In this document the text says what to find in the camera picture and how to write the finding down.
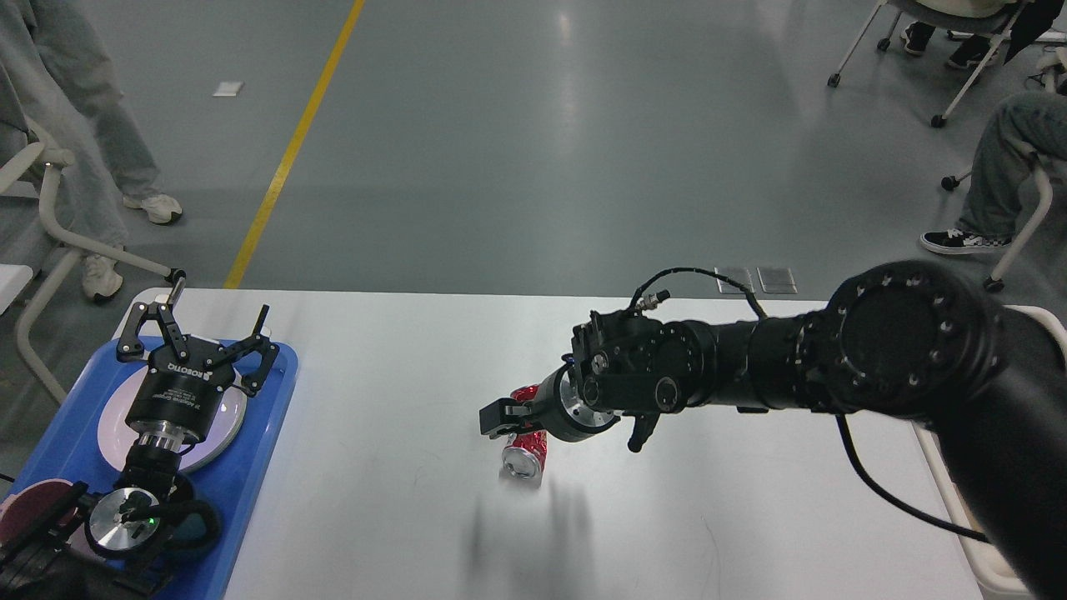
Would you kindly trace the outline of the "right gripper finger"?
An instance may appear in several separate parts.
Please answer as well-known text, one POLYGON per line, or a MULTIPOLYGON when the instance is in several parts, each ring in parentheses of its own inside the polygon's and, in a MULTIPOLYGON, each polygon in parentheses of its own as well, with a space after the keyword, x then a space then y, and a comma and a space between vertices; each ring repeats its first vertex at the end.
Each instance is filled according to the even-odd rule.
POLYGON ((499 398, 478 411, 479 433, 488 439, 498 439, 507 435, 541 432, 544 425, 534 412, 531 402, 519 402, 512 398, 499 398))
POLYGON ((626 447, 631 453, 640 453, 643 451, 644 444, 647 444, 647 441, 654 433, 660 417, 662 414, 658 412, 637 413, 633 415, 633 430, 630 433, 630 440, 626 442, 626 447))

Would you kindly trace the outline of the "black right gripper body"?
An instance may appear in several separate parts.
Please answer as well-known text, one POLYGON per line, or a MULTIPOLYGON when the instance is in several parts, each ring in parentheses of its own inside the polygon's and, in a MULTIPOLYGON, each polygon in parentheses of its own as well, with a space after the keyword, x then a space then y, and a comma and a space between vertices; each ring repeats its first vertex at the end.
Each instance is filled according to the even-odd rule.
POLYGON ((534 412, 545 432, 580 442, 624 415, 706 405, 718 373, 713 323, 660 322, 636 312, 591 312, 573 327, 571 360, 545 379, 534 412))

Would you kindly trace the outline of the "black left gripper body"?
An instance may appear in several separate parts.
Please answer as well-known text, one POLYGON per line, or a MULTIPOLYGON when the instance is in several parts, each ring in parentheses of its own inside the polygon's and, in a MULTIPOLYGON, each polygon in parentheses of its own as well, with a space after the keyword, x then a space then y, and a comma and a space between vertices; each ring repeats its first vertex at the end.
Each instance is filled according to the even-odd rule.
POLYGON ((152 424, 168 423, 184 430, 184 444, 208 437, 225 390, 237 378, 233 362, 221 363, 223 345, 214 340, 188 337, 188 360, 180 361, 172 344, 148 354, 148 373, 138 388, 125 424, 137 433, 152 424))

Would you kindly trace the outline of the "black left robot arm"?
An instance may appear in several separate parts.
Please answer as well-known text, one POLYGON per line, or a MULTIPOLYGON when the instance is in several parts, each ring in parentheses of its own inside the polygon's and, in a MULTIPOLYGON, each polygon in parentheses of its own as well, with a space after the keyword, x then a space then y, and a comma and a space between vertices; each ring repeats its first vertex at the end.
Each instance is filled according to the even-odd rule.
POLYGON ((220 599, 296 385, 262 305, 243 340, 131 305, 3 500, 4 599, 220 599))

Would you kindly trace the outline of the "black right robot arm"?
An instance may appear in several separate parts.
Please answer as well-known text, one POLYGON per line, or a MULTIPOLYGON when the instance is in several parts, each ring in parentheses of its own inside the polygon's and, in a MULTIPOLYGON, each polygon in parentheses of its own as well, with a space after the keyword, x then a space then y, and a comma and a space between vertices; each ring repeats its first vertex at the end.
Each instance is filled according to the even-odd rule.
POLYGON ((591 312, 561 368, 529 400, 489 402, 480 432, 580 442, 626 415, 637 453, 662 415, 686 408, 796 408, 835 416, 866 479, 846 415, 908 419, 937 436, 982 532, 937 527, 994 544, 1030 593, 1063 599, 1064 351, 1044 323, 926 260, 883 263, 839 285, 823 310, 787 318, 769 317, 743 287, 753 322, 660 322, 647 314, 669 293, 651 288, 591 312))

